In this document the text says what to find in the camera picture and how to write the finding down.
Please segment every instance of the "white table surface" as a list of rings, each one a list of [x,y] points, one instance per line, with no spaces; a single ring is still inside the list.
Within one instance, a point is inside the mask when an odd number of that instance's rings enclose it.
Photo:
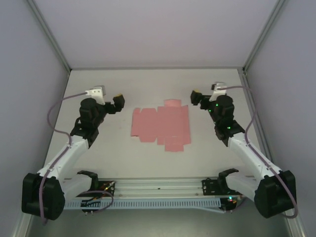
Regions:
[[[211,85],[223,81],[227,85],[240,85],[237,69],[185,69],[185,70],[87,70],[72,71],[65,96],[84,92],[96,85],[106,88],[106,101],[122,93],[124,109],[115,115],[106,115],[99,126],[99,136],[69,172],[72,177],[79,170],[98,173],[99,178],[177,178],[212,177],[219,172],[237,168],[250,174],[241,160],[215,135],[208,112],[191,105],[190,94],[199,89],[211,93]],[[234,100],[235,119],[246,128],[250,112],[241,89],[228,91]],[[70,132],[79,117],[80,101],[85,96],[63,102],[56,128]],[[189,105],[189,121],[192,143],[184,146],[184,152],[165,152],[157,143],[141,143],[131,137],[132,113],[136,107],[156,108],[165,99],[181,99]],[[252,142],[258,146],[252,127]],[[46,163],[67,142],[67,137],[54,133]]]

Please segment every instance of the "pink paper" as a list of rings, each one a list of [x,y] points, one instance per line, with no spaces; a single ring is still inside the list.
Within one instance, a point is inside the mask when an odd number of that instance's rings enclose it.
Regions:
[[[138,136],[141,142],[165,145],[165,151],[180,152],[191,143],[188,106],[181,106],[181,100],[165,100],[164,106],[140,109],[133,112],[131,136]]]

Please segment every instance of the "white wall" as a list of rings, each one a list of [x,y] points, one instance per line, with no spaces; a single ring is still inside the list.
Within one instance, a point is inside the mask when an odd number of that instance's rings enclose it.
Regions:
[[[296,176],[298,205],[316,235],[316,1],[290,0],[249,70],[274,159]]]
[[[72,68],[243,66],[277,0],[35,0]]]
[[[67,73],[27,5],[0,1],[0,235],[21,213],[22,180],[44,162],[52,131],[46,111],[62,97]]]

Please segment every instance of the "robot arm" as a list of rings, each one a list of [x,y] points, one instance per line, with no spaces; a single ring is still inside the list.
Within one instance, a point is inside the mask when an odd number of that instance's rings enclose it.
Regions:
[[[80,117],[76,119],[71,131],[71,145],[64,148],[37,174],[27,174],[23,180],[22,211],[40,216],[39,188],[40,183],[48,173],[43,187],[44,216],[47,219],[57,219],[63,211],[65,201],[71,200],[84,191],[93,191],[98,187],[98,175],[89,171],[80,171],[72,179],[65,180],[68,172],[74,167],[77,160],[94,143],[106,114],[115,114],[124,107],[123,95],[113,98],[114,104],[104,102],[103,87],[95,87],[86,91],[91,98],[86,98],[80,104]]]
[[[219,173],[218,183],[224,192],[235,190],[250,200],[260,214],[266,218],[293,208],[293,203],[271,169],[276,171],[289,188],[296,201],[295,177],[290,171],[282,171],[268,160],[251,141],[246,142],[245,130],[234,120],[233,99],[226,95],[226,85],[217,83],[212,86],[213,95],[191,93],[193,105],[200,104],[208,110],[214,124],[215,133],[225,146],[230,148],[243,161],[254,178],[241,174],[236,169]],[[267,165],[250,149],[249,145],[263,158]]]

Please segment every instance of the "gray floor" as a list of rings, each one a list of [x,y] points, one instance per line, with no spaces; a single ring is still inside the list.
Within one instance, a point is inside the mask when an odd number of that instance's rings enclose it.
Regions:
[[[29,237],[287,237],[285,220],[265,219],[247,201],[233,214],[202,210],[108,210],[94,216],[64,211],[44,227],[35,217]]]

